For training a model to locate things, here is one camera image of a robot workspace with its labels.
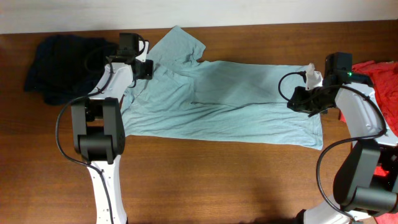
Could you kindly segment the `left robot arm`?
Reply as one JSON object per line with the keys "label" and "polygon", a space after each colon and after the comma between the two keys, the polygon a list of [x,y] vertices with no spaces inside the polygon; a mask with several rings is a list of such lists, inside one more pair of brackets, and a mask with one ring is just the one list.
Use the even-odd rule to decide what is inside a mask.
{"label": "left robot arm", "polygon": [[73,143],[90,173],[97,223],[128,222],[119,177],[125,132],[121,115],[124,92],[138,79],[151,79],[153,61],[147,59],[149,41],[134,33],[121,33],[114,55],[84,99],[72,103]]}

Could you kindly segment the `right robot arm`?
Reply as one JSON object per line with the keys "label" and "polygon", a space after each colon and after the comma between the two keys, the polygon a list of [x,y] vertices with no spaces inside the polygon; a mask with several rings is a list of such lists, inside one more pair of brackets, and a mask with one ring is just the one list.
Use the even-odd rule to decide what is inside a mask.
{"label": "right robot arm", "polygon": [[[373,81],[352,65],[349,53],[328,55],[324,75],[312,68],[299,72],[305,86],[296,87],[287,100],[289,109],[309,117],[338,108],[350,133],[322,150],[316,180],[324,201],[300,211],[294,223],[362,223],[397,213],[397,136],[377,104]],[[335,175],[332,197],[327,197],[321,187],[322,160],[333,147],[349,142],[353,148]]]}

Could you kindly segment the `light blue t-shirt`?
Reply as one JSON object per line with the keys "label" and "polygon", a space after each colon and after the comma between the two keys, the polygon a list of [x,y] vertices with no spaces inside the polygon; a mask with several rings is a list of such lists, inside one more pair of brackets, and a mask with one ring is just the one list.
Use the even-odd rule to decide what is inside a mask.
{"label": "light blue t-shirt", "polygon": [[180,27],[153,46],[152,79],[124,93],[127,135],[323,147],[320,117],[287,107],[305,66],[202,61],[204,51]]}

